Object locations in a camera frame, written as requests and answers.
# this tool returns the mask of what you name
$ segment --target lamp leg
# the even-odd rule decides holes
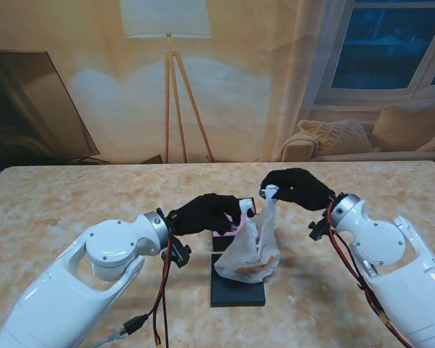
[[[181,145],[182,145],[182,155],[184,163],[187,163],[187,151],[186,142],[183,139],[183,129],[182,129],[182,118],[181,118],[181,107],[179,105],[179,93],[177,89],[177,80],[175,79],[175,67],[173,61],[173,53],[168,52],[167,58],[169,60],[169,68],[171,69],[171,75],[173,77],[173,90],[174,90],[174,100],[175,100],[175,111],[177,112],[177,122],[179,125],[179,134],[181,135]]]
[[[170,70],[169,70],[169,55],[165,55],[165,106],[166,106],[166,129],[165,129],[165,163],[169,163],[169,85],[170,85]]]
[[[202,137],[203,137],[203,140],[204,140],[204,145],[206,146],[206,150],[208,151],[208,157],[210,158],[210,162],[213,163],[214,162],[214,158],[212,157],[210,144],[208,144],[208,138],[206,137],[206,132],[204,131],[204,128],[203,128],[202,119],[200,118],[200,114],[198,113],[198,108],[196,107],[196,102],[195,102],[194,94],[191,91],[189,78],[187,77],[186,68],[183,66],[181,54],[179,52],[177,52],[177,51],[174,51],[173,55],[175,55],[175,58],[177,59],[177,64],[179,65],[179,69],[181,70],[182,79],[183,79],[183,82],[186,85],[187,92],[188,92],[188,97],[190,98],[190,102],[191,102],[191,106],[194,109],[196,122],[198,123],[198,126],[200,128],[200,132],[202,132]]]

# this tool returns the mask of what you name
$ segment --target plastic bag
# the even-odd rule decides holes
[[[216,272],[224,278],[244,283],[259,283],[270,275],[278,265],[280,254],[274,236],[276,199],[272,196],[278,187],[266,187],[265,206],[262,212],[248,217],[251,199],[242,199],[240,209],[245,222],[232,244],[215,263]]]

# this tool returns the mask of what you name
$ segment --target cable connector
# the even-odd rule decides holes
[[[145,324],[148,317],[149,314],[137,315],[136,317],[133,317],[132,319],[126,321],[123,324],[124,329],[122,334],[127,334],[130,336]]]

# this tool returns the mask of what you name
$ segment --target marble table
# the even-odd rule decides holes
[[[180,207],[207,192],[258,196],[266,173],[303,167],[340,191],[368,200],[370,215],[409,218],[435,251],[435,163],[317,162],[13,167],[0,175],[0,327],[25,288],[89,226]],[[375,317],[328,239],[308,238],[320,213],[278,204],[281,263],[265,284],[265,307],[210,308],[211,233],[183,237],[190,263],[167,285],[171,347],[401,347]],[[81,263],[81,279],[89,281]],[[162,261],[150,257],[82,347],[150,309]],[[103,286],[93,282],[96,287]],[[104,347],[154,347],[151,322]]]

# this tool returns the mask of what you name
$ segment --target lamp shade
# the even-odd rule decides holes
[[[210,38],[206,0],[121,0],[127,38]]]

